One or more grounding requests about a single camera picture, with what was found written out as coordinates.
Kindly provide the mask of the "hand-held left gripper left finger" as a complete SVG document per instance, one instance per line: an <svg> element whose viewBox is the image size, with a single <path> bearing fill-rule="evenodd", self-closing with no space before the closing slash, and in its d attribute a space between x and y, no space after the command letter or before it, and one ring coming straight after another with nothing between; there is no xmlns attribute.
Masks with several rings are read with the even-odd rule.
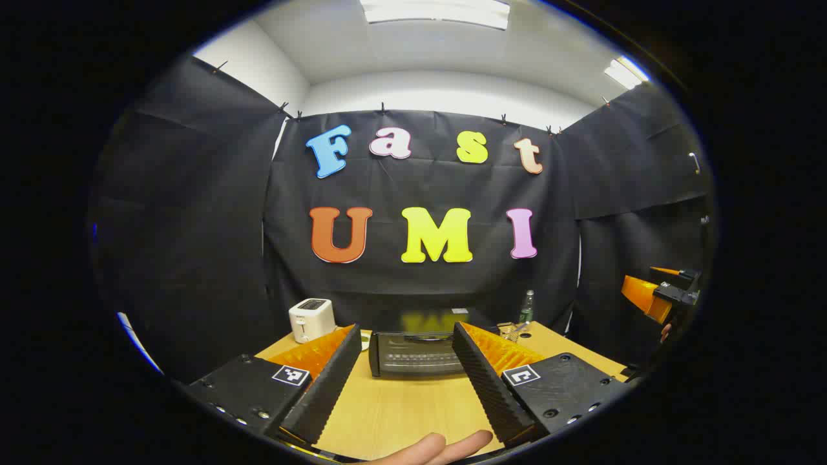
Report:
<svg viewBox="0 0 827 465"><path fill-rule="evenodd" d="M361 328L349 325L267 359L242 354L183 391L254 435L311 446L361 350Z"/></svg>

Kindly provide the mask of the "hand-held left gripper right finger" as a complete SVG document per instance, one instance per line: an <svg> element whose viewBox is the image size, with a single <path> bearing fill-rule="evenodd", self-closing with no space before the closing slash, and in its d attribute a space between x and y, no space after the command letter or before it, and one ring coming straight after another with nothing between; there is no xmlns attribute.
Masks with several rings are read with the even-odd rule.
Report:
<svg viewBox="0 0 827 465"><path fill-rule="evenodd" d="M561 435L633 389L570 351L543 356L463 322L452 348L506 448Z"/></svg>

